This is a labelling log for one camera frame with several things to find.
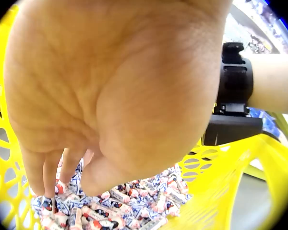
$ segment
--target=hand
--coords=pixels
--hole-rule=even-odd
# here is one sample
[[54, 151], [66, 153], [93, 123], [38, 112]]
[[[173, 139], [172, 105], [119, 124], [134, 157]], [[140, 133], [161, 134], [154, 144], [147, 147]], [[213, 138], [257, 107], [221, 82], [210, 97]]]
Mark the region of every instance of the hand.
[[54, 196], [85, 157], [98, 195], [180, 161], [216, 98], [230, 1], [25, 1], [5, 62], [9, 121], [28, 181]]

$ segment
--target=finger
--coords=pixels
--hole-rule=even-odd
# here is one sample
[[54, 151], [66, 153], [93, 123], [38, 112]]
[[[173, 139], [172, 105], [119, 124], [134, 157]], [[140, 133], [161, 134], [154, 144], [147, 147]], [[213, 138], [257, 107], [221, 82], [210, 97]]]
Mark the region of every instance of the finger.
[[68, 183], [70, 181], [85, 152], [86, 149], [64, 149], [60, 181], [63, 183]]
[[120, 171], [102, 156], [93, 158], [84, 168], [81, 176], [81, 187], [86, 195], [97, 196], [131, 179], [130, 175]]
[[43, 166], [43, 181], [45, 187], [44, 196], [52, 198], [55, 195], [56, 170], [62, 156], [63, 149], [46, 153], [46, 159]]
[[29, 185], [36, 195], [41, 196], [45, 193], [43, 184], [45, 154], [32, 152], [24, 148], [21, 144], [20, 150]]
[[83, 167], [87, 166], [89, 162], [92, 160], [94, 152], [91, 150], [87, 150], [83, 156]]

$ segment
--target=black wrist mount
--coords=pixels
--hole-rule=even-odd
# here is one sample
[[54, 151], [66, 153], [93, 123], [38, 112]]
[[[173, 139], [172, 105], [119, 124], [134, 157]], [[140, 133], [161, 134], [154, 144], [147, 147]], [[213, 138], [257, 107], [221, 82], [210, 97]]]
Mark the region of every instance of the black wrist mount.
[[250, 61], [239, 54], [242, 43], [223, 44], [218, 97], [209, 125], [202, 136], [203, 145], [220, 145], [262, 132], [262, 119], [248, 117], [247, 101], [253, 92]]

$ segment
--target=pile of candy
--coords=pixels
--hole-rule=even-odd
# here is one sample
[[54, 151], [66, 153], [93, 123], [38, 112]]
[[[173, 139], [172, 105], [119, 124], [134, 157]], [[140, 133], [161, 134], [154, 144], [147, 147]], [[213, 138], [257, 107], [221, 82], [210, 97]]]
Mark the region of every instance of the pile of candy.
[[49, 230], [155, 230], [167, 223], [167, 215], [179, 216], [180, 205], [191, 198], [178, 164], [154, 177], [118, 185], [93, 197], [81, 189], [83, 159], [69, 184], [59, 181], [61, 166], [62, 159], [55, 197], [35, 196], [31, 204], [42, 226]]

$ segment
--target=forearm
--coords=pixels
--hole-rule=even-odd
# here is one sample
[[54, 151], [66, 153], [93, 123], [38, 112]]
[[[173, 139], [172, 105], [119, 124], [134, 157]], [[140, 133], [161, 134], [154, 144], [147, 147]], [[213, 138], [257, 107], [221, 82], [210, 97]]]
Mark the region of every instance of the forearm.
[[288, 114], [288, 55], [244, 55], [252, 63], [254, 88], [250, 107]]

